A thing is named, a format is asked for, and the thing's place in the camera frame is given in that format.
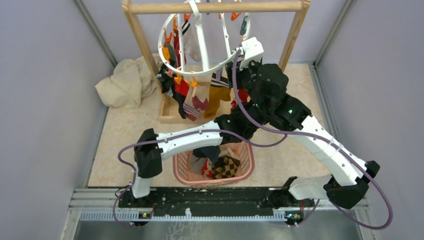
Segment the grey sock with striped cuff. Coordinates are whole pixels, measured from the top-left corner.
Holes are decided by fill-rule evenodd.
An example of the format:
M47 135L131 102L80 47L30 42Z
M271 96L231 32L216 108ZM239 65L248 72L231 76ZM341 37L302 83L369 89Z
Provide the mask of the grey sock with striped cuff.
M189 161L189 170L193 174L201 175L205 164L204 158L191 159Z

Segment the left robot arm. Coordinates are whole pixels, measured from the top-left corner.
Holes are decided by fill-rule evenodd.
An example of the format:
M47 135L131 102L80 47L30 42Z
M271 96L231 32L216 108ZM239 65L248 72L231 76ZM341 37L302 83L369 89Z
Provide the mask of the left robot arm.
M170 133L145 130L133 147L136 177L131 187L130 200L144 207L150 200L153 178L163 171L162 161L193 150L199 157L215 163L220 146L249 140L258 129L242 112L234 110L197 127Z

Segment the pink plastic laundry basket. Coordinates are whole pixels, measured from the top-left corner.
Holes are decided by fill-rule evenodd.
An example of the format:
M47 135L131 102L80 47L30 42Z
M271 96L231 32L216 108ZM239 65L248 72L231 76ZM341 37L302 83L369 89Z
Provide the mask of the pink plastic laundry basket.
M216 162L196 157L191 150L173 156L172 160L175 178L191 187L236 184L246 180L255 168L252 146L246 142L220 146Z

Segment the brown yellow argyle sock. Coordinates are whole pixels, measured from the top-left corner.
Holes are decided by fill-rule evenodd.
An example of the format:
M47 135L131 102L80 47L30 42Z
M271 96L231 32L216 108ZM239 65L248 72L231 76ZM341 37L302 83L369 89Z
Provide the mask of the brown yellow argyle sock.
M216 179L228 179L234 178L241 165L241 161L231 156L220 157L212 167L212 178Z

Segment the beige brown sock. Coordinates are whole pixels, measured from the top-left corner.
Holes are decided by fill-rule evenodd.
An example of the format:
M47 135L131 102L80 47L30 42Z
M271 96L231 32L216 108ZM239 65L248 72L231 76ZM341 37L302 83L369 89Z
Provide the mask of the beige brown sock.
M241 161L241 158L239 157L239 155L237 155L236 152L232 150L230 147L220 146L219 149L220 149L220 153L218 155L219 159L224 157L230 157L238 161Z

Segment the dark navy sock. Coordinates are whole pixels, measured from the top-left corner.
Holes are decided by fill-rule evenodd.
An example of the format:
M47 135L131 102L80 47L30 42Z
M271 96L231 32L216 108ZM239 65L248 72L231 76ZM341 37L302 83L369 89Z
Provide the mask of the dark navy sock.
M219 160L220 153L219 146L204 146L196 148L192 151L192 154L197 158L208 158L213 163L216 163Z

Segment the wooden hanger rack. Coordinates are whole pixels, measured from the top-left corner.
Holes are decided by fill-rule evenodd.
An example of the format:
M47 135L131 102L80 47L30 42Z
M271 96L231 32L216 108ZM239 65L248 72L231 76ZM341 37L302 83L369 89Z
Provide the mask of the wooden hanger rack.
M152 74L154 80L157 79L156 75L159 68L154 59L153 53L149 46L147 37L138 18L139 15L157 15L168 14L169 17L164 22L162 30L158 37L158 54L163 63L167 63L163 54L163 44L165 39L165 29L174 18L180 19L183 14L194 14L195 27L197 32L197 39L199 42L199 50L202 63L202 71L186 71L185 67L174 68L171 70L177 74L189 77L203 76L219 69L222 69L225 64L230 61L236 60L236 54L230 48L229 35L227 33L227 26L225 23L225 13L242 13L248 16L250 13L284 13L294 12L294 18L289 30L289 34L284 44L284 48L278 63L278 66L284 70L288 64L288 60L293 51L299 31L303 25L304 19L308 12L310 1L297 0L297 1L265 1L265 2L243 2L241 0L234 0L232 2L212 2L206 3L200 0L186 0L183 3L132 3L130 0L122 1L122 10L132 30L135 40L144 56L147 66ZM225 49L227 59L218 63L214 67L210 66L208 50L206 48L205 36L202 26L202 14L217 13L220 15L222 21L222 30L225 41Z

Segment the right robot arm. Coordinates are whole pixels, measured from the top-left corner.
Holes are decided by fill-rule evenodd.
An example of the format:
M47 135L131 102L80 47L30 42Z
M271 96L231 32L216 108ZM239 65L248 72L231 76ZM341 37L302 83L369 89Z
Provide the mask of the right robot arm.
M247 91L250 101L239 102L240 123L293 138L328 170L319 177L290 177L283 185L281 199L295 206L305 199L324 199L339 208L351 209L375 184L380 165L365 161L348 151L299 99L287 93L288 76L276 64L251 61L226 65L230 85Z

